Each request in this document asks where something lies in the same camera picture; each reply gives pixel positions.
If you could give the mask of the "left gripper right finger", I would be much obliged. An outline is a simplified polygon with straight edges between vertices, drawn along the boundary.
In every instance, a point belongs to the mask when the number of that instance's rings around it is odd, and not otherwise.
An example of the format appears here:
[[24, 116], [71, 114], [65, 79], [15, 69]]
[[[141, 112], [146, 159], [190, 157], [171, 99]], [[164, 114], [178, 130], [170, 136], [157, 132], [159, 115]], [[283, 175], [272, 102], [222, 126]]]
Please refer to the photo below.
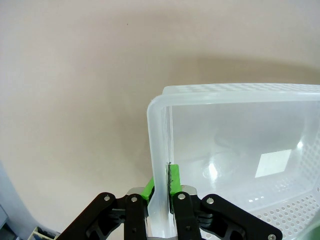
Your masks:
[[219, 240], [281, 240], [280, 229], [248, 213], [217, 194], [199, 198], [183, 189], [177, 164], [168, 165], [168, 196], [179, 240], [201, 240], [206, 232]]

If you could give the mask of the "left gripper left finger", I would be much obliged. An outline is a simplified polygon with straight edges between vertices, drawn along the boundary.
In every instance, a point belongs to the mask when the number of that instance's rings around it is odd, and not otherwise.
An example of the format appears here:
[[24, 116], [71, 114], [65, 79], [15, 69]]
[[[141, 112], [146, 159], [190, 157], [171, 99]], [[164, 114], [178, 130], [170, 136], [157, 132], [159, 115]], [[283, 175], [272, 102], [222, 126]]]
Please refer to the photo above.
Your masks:
[[154, 193], [154, 180], [145, 187], [130, 189], [123, 197], [110, 192], [98, 194], [59, 235], [59, 240], [106, 240], [124, 225], [125, 240], [146, 240], [148, 204]]

